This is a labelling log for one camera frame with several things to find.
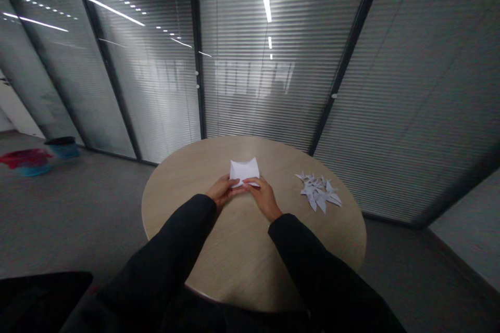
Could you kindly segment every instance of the hand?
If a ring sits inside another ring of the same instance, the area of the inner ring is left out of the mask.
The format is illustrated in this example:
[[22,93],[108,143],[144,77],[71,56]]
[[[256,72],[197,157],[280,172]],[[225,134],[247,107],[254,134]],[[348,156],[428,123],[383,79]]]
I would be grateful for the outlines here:
[[222,210],[224,204],[231,199],[233,196],[244,193],[246,190],[243,186],[232,189],[232,185],[236,185],[240,179],[230,180],[229,174],[226,174],[219,178],[214,185],[205,194],[211,198],[217,205],[217,212]]
[[[255,188],[254,186],[249,185],[250,182],[256,183],[260,186],[260,188]],[[264,177],[260,176],[260,178],[247,178],[246,180],[243,180],[243,187],[255,198],[259,209],[269,222],[272,223],[283,214],[276,203],[271,185],[267,183]]]

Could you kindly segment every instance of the person's right hand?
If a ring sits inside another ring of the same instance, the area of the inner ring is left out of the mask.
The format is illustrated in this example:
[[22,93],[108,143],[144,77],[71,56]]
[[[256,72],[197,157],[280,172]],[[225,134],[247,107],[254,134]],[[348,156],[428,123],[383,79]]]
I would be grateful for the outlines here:
[[[260,186],[260,188],[249,185],[250,182],[256,183]],[[276,203],[271,185],[267,183],[264,177],[260,176],[260,178],[247,178],[246,180],[243,180],[243,187],[255,198],[261,212],[269,220],[269,222],[272,223],[283,214]]]

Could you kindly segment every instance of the glass wall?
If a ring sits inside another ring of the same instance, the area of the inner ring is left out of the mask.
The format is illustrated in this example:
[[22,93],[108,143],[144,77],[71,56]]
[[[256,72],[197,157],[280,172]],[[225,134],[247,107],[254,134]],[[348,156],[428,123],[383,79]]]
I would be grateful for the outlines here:
[[361,0],[200,0],[207,135],[306,151]]
[[200,140],[191,0],[87,0],[97,9],[144,160]]
[[315,153],[365,212],[424,224],[497,147],[499,12],[374,0]]
[[7,76],[45,136],[80,135],[33,49],[9,0],[0,0],[0,70]]
[[134,157],[81,0],[13,1],[86,145]]

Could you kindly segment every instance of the door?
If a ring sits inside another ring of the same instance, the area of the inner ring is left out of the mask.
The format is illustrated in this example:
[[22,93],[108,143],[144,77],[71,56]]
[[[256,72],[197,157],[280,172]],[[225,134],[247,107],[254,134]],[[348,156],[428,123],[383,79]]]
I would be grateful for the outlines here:
[[17,96],[9,81],[0,70],[0,108],[5,112],[17,131],[45,138],[28,110]]

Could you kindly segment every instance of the trash bin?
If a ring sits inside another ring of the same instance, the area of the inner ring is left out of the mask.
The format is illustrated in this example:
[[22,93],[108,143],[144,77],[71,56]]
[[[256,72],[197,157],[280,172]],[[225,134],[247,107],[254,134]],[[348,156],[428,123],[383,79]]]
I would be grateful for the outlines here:
[[41,148],[6,153],[0,157],[0,162],[7,164],[9,169],[16,169],[25,177],[33,177],[47,173],[51,167],[47,158],[52,157]]
[[74,137],[62,137],[50,139],[44,143],[57,155],[59,159],[70,159],[80,155]]

